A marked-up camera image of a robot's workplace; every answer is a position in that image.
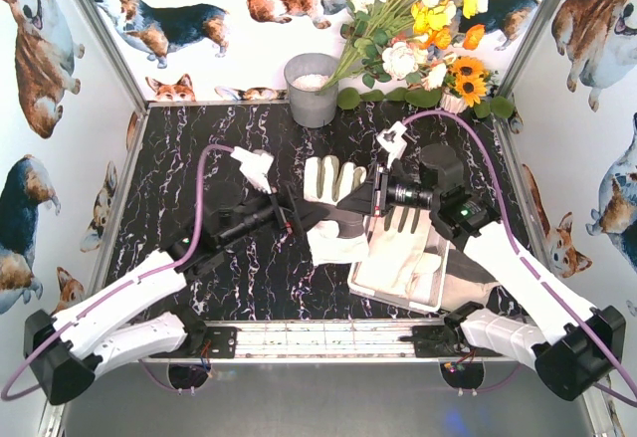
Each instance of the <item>cable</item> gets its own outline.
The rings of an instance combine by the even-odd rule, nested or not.
[[[192,233],[192,241],[190,242],[190,246],[188,248],[188,251],[186,252],[186,254],[182,258],[180,258],[179,260],[175,261],[174,263],[170,263],[168,265],[164,265],[164,266],[161,266],[161,267],[156,268],[154,270],[150,270],[150,271],[148,271],[146,273],[143,273],[142,275],[139,276],[140,280],[143,280],[144,278],[147,278],[149,276],[155,275],[157,273],[161,273],[162,271],[170,270],[172,268],[176,268],[178,266],[181,266],[186,261],[188,261],[190,259],[190,257],[194,254],[195,249],[197,248],[197,245],[199,244],[199,238],[201,237],[201,228],[202,228],[202,224],[203,224],[203,181],[204,181],[204,169],[205,169],[205,165],[206,165],[206,157],[208,156],[208,153],[210,153],[212,150],[226,151],[228,153],[232,153],[233,152],[233,148],[232,147],[226,146],[226,145],[219,145],[219,144],[216,144],[216,143],[209,144],[201,152],[201,156],[199,157],[199,163],[197,164],[197,178],[196,178],[196,184],[195,184],[195,187],[196,187],[195,229],[194,229],[194,231]],[[27,356],[27,358],[24,360],[24,362],[22,362],[22,364],[16,369],[16,371],[13,374],[11,374],[11,376],[7,380],[7,383],[2,388],[2,392],[0,393],[0,399],[2,399],[5,402],[10,402],[12,400],[20,399],[20,398],[24,397],[25,395],[28,395],[31,392],[39,389],[40,385],[34,385],[34,386],[29,387],[28,389],[22,390],[22,391],[20,391],[18,393],[11,394],[11,395],[9,394],[9,391],[11,390],[11,387],[13,386],[13,384],[15,384],[16,380],[18,380],[20,375],[22,375],[22,373],[31,365],[31,363],[45,349],[47,349],[49,347],[49,345],[51,345],[52,342],[54,342],[56,339],[58,339],[68,328],[70,328],[71,326],[74,326],[80,319],[84,318],[88,313],[90,313],[92,310],[94,310],[97,306],[101,305],[108,298],[110,298],[111,296],[115,295],[116,293],[119,293],[121,290],[127,288],[128,286],[132,285],[133,283],[134,283],[134,281],[130,280],[130,281],[127,281],[125,283],[122,283],[121,285],[117,286],[116,288],[113,288],[110,292],[106,293],[99,300],[95,301],[90,306],[88,306],[85,310],[83,310],[81,313],[79,313],[76,316],[76,319],[73,322],[66,323],[64,326],[62,326],[56,332],[51,334],[31,354],[29,354]]]
[[[505,205],[505,198],[502,194],[502,190],[500,189],[500,182],[498,181],[498,175],[496,174],[496,169],[494,168],[494,164],[491,161],[489,154],[487,153],[487,149],[485,148],[485,145],[482,143],[482,141],[480,140],[476,132],[457,115],[453,113],[449,113],[444,110],[421,111],[419,113],[415,113],[412,116],[409,116],[408,118],[403,120],[402,123],[404,125],[408,125],[409,123],[411,123],[417,118],[421,118],[423,116],[431,116],[431,115],[445,116],[453,120],[455,123],[457,123],[461,128],[463,128],[469,134],[469,136],[473,139],[473,141],[476,143],[476,145],[480,149],[480,152],[482,153],[483,158],[485,159],[485,162],[487,163],[487,168],[489,169],[489,174],[491,175],[491,180],[493,181],[494,188],[496,189],[496,199],[498,200],[500,213],[502,214],[502,221],[503,221],[503,224],[505,225],[505,230],[507,231],[507,237],[509,238],[511,247],[516,252],[516,255],[519,254],[520,248],[518,247],[516,238],[514,237],[513,231],[511,230],[511,224],[509,223],[509,215],[507,213],[507,207]],[[531,265],[531,263],[529,263],[529,261],[527,261],[524,257],[521,258],[521,261],[527,267],[527,269],[529,269],[531,274],[537,280],[539,280],[540,275],[537,272],[537,270]],[[615,367],[617,372],[619,372],[619,375],[622,376],[622,378],[624,379],[624,382],[626,382],[630,390],[633,392],[635,398],[637,398],[637,383],[635,383],[633,378],[628,373],[628,370],[626,370],[626,368],[621,364],[621,362],[619,362],[617,357],[613,355],[613,353],[606,346],[606,344],[597,336],[595,331],[582,318],[580,318],[579,315],[573,310],[573,308],[571,308],[568,305],[568,303],[565,302],[561,298],[561,296],[558,293],[556,293],[553,290],[553,288],[551,288],[547,283],[542,283],[542,287],[546,289],[546,291],[559,303],[559,305],[562,306],[563,309],[567,313],[569,313],[570,316],[579,324],[579,326],[584,330],[584,332],[588,334],[588,336],[592,339],[595,345],[599,347],[602,353],[606,356],[606,358],[610,361],[610,363]],[[637,400],[630,400],[629,397],[626,397],[620,394],[619,392],[616,392],[610,389],[609,387],[599,383],[595,383],[593,384],[593,386],[596,387],[597,389],[602,390],[603,392],[608,393],[609,395],[612,395],[613,397],[621,400],[622,402],[630,405],[631,407],[637,407]]]

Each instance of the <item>white wall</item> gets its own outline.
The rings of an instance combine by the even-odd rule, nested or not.
[[[589,27],[606,32],[596,22],[598,14],[580,16]],[[635,65],[637,36],[623,39],[623,44],[632,49]],[[575,93],[566,87],[571,62],[558,54],[550,22],[535,46],[523,75],[514,86],[518,110],[525,122],[524,132],[516,138],[516,146],[522,161],[534,174],[551,225],[557,226],[566,212],[573,213],[572,242],[593,264],[568,278],[566,283],[598,307],[613,305],[624,315],[628,322],[624,364],[637,377],[637,319],[626,304],[627,301],[637,303],[637,275],[607,235],[591,236],[585,227],[594,221],[591,210],[599,209],[598,190],[602,178],[633,139],[637,70],[633,69],[605,89],[598,111],[593,111],[588,104],[589,87],[581,81]],[[616,60],[617,56],[611,54],[611,57]],[[612,76],[616,66],[609,69]],[[612,377],[613,388],[628,392],[616,372]],[[624,404],[617,403],[617,406],[626,435],[637,434],[637,413]]]
[[[86,47],[83,58],[76,59],[73,77],[82,81],[78,95],[65,93],[64,115],[50,138],[42,138],[28,126],[18,103],[14,72],[16,22],[9,6],[0,2],[0,103],[3,105],[3,132],[0,134],[0,190],[13,164],[25,154],[37,157],[48,171],[55,187],[61,211],[44,204],[39,208],[34,275],[43,284],[40,300],[31,294],[27,305],[18,300],[0,314],[0,385],[22,361],[25,318],[44,309],[51,312],[60,299],[57,267],[67,270],[85,288],[96,262],[98,251],[83,253],[80,242],[93,218],[94,202],[103,186],[106,165],[111,160],[118,173],[126,155],[125,136],[134,105],[122,88],[114,69],[89,30],[73,0],[57,0],[73,39]],[[47,21],[48,11],[43,11]],[[35,382],[30,371],[14,390]],[[0,434],[7,437],[34,436],[42,415],[45,396],[38,391],[13,403],[0,403]]]

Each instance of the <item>orange flower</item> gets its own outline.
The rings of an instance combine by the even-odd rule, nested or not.
[[[485,37],[485,26],[478,24],[467,31],[462,47],[468,51],[475,51],[483,37]]]
[[[451,32],[448,27],[443,27],[442,30],[436,33],[434,37],[434,44],[438,49],[447,49],[451,44]]]

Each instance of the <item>sunflower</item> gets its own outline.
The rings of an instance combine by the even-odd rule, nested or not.
[[[451,73],[457,76],[481,76],[485,72],[485,65],[473,57],[459,57],[451,68]]]
[[[485,81],[479,76],[456,76],[455,89],[469,107],[479,104],[480,97],[484,97],[487,94]]]

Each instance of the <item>flower bouquet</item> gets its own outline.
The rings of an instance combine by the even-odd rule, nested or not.
[[[460,17],[471,19],[486,12],[488,4],[489,0],[347,0],[352,22],[341,27],[346,43],[325,87],[361,74],[370,89],[376,82],[391,80],[408,85],[387,95],[345,89],[338,102],[343,109],[353,109],[361,100],[387,99],[423,108],[440,105],[454,113],[473,108],[478,117],[492,111],[504,116],[509,109],[511,115],[513,105],[506,99],[484,100],[495,73],[478,59],[450,51],[450,46],[470,51],[478,47],[485,26],[476,24],[460,34]]]

